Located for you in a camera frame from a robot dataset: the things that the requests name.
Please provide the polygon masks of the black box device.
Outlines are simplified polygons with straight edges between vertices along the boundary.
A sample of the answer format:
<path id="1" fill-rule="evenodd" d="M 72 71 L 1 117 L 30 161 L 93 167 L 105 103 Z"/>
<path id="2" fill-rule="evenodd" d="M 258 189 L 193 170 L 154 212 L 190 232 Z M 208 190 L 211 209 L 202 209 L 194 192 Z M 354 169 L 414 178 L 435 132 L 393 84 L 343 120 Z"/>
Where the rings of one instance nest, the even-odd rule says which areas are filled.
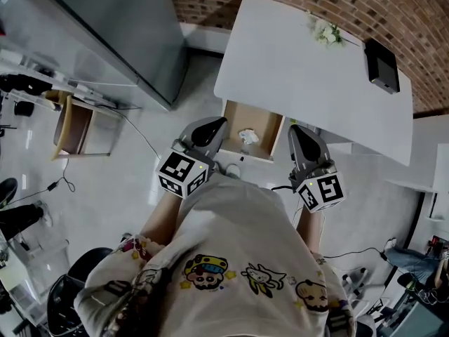
<path id="1" fill-rule="evenodd" d="M 400 92 L 396 56 L 375 39 L 365 42 L 364 53 L 370 82 L 389 94 Z"/>

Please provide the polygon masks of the grey metal cabinet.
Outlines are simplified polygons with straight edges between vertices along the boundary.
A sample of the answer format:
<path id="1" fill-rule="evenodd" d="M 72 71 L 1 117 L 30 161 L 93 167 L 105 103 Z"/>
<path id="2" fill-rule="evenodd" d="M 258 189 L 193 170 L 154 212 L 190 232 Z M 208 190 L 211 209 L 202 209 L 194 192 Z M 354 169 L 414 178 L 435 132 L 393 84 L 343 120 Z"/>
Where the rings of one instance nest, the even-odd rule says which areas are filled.
<path id="1" fill-rule="evenodd" d="M 116 106 L 171 110 L 188 61 L 171 0 L 0 0 L 0 46 Z"/>

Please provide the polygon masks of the white flower bouquet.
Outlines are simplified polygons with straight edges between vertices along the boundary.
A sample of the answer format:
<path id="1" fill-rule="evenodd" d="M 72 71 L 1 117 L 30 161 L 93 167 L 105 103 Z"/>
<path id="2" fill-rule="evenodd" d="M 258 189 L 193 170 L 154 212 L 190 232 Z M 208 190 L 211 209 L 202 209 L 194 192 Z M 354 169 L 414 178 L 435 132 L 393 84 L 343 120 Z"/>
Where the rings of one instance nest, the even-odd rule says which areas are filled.
<path id="1" fill-rule="evenodd" d="M 341 30 L 337 25 L 316 17 L 309 10 L 307 10 L 307 15 L 309 18 L 307 28 L 315 41 L 320 44 L 323 44 L 326 47 L 346 46 L 347 44 L 361 47 L 360 44 L 343 37 Z"/>

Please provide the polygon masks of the person's right forearm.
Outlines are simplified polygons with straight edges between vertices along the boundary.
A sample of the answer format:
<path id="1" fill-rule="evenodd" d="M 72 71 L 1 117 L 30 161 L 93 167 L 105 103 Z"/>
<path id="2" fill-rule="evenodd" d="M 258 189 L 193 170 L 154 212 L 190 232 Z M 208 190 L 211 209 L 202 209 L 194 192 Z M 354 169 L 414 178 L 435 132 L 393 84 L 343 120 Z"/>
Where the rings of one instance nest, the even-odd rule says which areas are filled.
<path id="1" fill-rule="evenodd" d="M 313 253 L 319 252 L 324 220 L 322 211 L 311 213 L 307 208 L 301 207 L 295 212 L 296 230 Z"/>

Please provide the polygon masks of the white metal rack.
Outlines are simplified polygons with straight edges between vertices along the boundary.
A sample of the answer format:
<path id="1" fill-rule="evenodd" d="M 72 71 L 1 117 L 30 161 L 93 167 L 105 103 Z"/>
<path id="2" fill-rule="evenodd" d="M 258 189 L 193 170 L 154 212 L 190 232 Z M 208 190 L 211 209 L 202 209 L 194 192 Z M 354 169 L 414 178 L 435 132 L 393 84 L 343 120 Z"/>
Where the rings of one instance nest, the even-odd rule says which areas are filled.
<path id="1" fill-rule="evenodd" d="M 0 74 L 21 74 L 51 85 L 53 90 L 62 90 L 74 94 L 75 97 L 94 105 L 116 108 L 116 104 L 108 101 L 102 94 L 66 77 L 62 72 L 46 70 L 38 62 L 26 55 L 0 47 Z"/>

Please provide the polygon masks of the white shelf unit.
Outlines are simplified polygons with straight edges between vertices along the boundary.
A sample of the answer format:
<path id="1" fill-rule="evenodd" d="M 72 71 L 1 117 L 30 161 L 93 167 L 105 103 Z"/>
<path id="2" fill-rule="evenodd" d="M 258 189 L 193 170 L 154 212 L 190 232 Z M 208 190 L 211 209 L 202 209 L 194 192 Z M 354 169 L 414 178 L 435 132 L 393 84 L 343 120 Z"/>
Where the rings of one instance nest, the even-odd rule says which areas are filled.
<path id="1" fill-rule="evenodd" d="M 409 165 L 385 158 L 382 177 L 402 187 L 434 194 L 430 218 L 449 224 L 449 143 L 414 142 Z"/>

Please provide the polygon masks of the wooden chair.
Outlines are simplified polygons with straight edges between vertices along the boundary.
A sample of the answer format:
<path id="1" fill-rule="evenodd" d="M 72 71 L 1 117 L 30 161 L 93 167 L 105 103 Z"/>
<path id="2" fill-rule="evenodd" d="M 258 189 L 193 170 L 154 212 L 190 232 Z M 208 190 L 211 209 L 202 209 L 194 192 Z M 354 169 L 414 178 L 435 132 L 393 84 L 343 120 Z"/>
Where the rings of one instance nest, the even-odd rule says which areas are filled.
<path id="1" fill-rule="evenodd" d="M 61 107 L 53 137 L 55 150 L 51 157 L 52 161 L 110 156 L 111 152 L 85 153 L 85 144 L 89 129 L 97 115 L 121 119 L 122 116 L 118 112 L 108 110 L 106 107 L 85 103 L 69 91 L 50 90 L 46 92 L 45 98 Z"/>

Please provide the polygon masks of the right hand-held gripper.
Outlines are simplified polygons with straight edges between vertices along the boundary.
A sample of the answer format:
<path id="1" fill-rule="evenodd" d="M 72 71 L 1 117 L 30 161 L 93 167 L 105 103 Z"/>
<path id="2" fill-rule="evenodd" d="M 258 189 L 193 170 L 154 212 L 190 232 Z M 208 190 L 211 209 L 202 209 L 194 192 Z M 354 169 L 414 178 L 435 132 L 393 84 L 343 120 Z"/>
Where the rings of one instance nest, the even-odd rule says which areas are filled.
<path id="1" fill-rule="evenodd" d="M 330 160 L 326 142 L 309 128 L 294 124 L 288 144 L 295 168 L 289 175 L 293 192 L 299 194 L 310 213 L 336 206 L 346 199 L 342 174 Z M 307 164 L 315 163 L 307 170 Z"/>

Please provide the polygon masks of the white-blue plastic bag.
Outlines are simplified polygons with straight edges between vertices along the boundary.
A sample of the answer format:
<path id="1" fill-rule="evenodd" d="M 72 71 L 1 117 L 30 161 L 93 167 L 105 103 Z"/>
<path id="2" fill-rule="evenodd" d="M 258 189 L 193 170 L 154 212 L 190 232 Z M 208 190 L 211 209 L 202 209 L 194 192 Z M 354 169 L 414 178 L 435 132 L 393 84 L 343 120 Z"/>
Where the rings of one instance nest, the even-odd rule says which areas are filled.
<path id="1" fill-rule="evenodd" d="M 242 139 L 244 145 L 252 145 L 260 141 L 256 132 L 251 128 L 239 131 L 239 137 Z"/>

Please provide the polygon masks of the wooden drawer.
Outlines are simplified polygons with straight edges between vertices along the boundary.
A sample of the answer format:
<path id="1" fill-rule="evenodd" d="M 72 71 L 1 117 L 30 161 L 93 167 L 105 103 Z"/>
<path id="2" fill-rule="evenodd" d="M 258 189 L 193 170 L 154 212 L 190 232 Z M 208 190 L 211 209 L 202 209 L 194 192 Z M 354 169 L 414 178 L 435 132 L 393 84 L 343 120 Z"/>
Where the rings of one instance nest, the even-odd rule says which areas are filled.
<path id="1" fill-rule="evenodd" d="M 241 161 L 274 162 L 284 116 L 230 100 L 223 100 L 222 116 L 227 119 L 228 125 L 220 152 L 235 155 Z M 239 135 L 244 130 L 253 131 L 259 140 L 245 144 Z"/>

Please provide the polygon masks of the black office chair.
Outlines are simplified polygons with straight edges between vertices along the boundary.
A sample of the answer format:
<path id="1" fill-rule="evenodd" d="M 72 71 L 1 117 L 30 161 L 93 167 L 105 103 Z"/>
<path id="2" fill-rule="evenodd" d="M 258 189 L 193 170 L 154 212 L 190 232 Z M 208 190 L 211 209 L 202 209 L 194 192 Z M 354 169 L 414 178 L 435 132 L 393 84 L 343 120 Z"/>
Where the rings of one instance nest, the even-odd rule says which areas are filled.
<path id="1" fill-rule="evenodd" d="M 91 271 L 112 249 L 98 247 L 87 251 L 51 287 L 47 300 L 47 321 L 52 337 L 88 337 L 74 309 L 74 299 L 84 288 Z"/>

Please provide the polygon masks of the person's left forearm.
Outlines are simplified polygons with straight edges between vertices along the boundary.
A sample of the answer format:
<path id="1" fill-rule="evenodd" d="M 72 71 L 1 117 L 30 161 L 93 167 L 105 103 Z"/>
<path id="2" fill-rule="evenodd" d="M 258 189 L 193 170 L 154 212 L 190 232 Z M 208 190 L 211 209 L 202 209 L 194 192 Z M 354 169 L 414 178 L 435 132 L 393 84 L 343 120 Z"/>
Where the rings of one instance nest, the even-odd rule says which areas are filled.
<path id="1" fill-rule="evenodd" d="M 142 227 L 140 235 L 157 244 L 167 246 L 176 231 L 181 203 L 181 197 L 165 192 Z"/>

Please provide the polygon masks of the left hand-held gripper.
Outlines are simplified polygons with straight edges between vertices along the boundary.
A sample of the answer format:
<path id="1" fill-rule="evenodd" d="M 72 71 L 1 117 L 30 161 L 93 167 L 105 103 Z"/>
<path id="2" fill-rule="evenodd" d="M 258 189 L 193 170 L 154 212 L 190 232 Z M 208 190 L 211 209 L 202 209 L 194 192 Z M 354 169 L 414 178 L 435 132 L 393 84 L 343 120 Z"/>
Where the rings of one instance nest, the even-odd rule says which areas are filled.
<path id="1" fill-rule="evenodd" d="M 183 199 L 208 181 L 227 132 L 225 117 L 208 117 L 190 123 L 167 150 L 156 173 L 160 186 Z"/>

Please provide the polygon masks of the black harness buckle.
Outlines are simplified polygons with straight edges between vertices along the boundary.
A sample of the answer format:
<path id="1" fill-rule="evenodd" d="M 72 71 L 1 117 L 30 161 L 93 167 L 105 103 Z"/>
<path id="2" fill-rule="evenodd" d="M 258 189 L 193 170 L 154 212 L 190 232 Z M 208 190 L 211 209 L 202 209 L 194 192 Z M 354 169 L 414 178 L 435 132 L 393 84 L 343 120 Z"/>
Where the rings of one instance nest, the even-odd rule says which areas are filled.
<path id="1" fill-rule="evenodd" d="M 326 337 L 355 337 L 356 325 L 350 310 L 332 310 L 326 322 Z"/>
<path id="2" fill-rule="evenodd" d="M 113 280 L 103 285 L 102 289 L 114 296 L 122 297 L 131 291 L 131 285 L 127 281 Z"/>

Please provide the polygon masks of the white cartoon print shirt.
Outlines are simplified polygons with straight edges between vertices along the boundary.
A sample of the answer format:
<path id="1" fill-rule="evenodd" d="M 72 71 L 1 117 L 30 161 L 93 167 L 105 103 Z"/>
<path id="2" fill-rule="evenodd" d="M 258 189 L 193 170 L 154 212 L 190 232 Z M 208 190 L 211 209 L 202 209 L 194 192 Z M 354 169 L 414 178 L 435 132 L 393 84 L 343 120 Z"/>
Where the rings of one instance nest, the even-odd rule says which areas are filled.
<path id="1" fill-rule="evenodd" d="M 113 280 L 131 291 L 104 291 Z M 74 307 L 88 337 L 326 337 L 330 311 L 354 316 L 280 196 L 219 173 L 182 200 L 167 246 L 123 238 Z"/>

